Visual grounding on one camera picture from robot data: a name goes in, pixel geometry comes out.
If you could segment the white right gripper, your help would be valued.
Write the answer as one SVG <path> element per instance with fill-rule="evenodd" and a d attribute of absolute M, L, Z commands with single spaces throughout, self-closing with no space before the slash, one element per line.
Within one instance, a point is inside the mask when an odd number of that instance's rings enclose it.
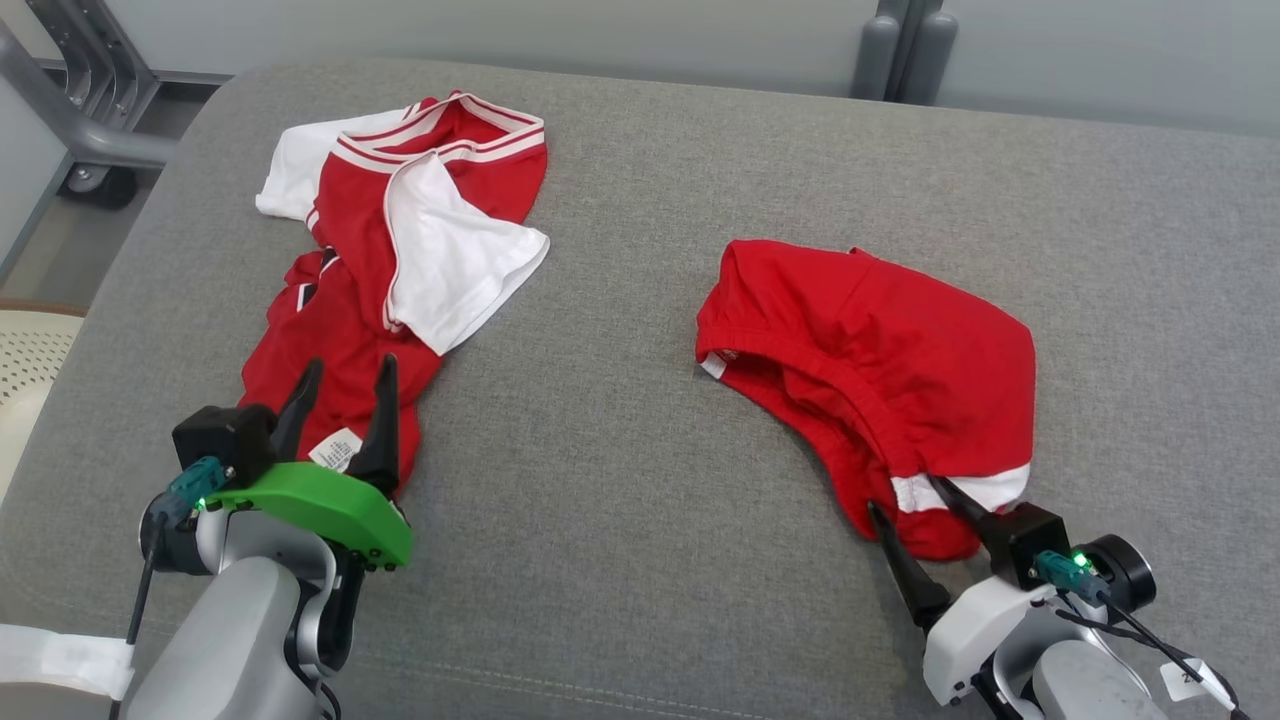
<path fill-rule="evenodd" d="M 931 477 L 931 486 L 974 537 L 973 548 L 959 557 L 989 553 L 989 542 L 998 539 L 991 523 L 998 515 L 947 477 Z M 925 632 L 923 679 L 937 705 L 957 706 L 974 696 L 986 706 L 1038 706 L 1036 667 L 1061 641 L 1057 591 L 1023 591 L 988 578 L 951 603 L 950 592 L 908 552 L 881 505 L 869 501 L 867 509 L 911 621 Z"/>

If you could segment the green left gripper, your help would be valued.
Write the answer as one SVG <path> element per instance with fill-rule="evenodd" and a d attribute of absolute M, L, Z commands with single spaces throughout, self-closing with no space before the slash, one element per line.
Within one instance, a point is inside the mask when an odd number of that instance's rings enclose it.
<path fill-rule="evenodd" d="M 270 436 L 278 464 L 246 488 L 230 486 L 205 505 L 256 510 L 360 553 L 378 566 L 406 568 L 413 553 L 410 524 L 385 496 L 401 483 L 398 368 L 387 354 L 374 386 L 374 409 L 347 475 L 314 462 L 293 462 L 314 410 L 324 365 L 311 359 L 278 414 Z"/>

